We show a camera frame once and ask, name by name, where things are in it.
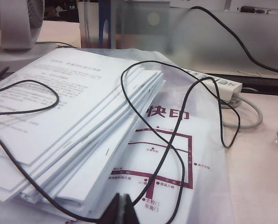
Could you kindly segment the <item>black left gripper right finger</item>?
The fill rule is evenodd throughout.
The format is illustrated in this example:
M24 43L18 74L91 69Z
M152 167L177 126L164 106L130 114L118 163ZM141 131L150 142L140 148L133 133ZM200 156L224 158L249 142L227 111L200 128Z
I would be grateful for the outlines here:
M128 194L125 195L124 212L123 212L124 224L139 224L138 217L136 215L134 206Z

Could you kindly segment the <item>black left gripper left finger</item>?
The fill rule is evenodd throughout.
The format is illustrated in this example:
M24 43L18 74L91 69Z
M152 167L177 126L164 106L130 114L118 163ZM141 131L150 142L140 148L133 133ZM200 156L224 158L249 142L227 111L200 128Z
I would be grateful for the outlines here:
M117 193L101 216L102 224L115 224L118 218L120 195Z

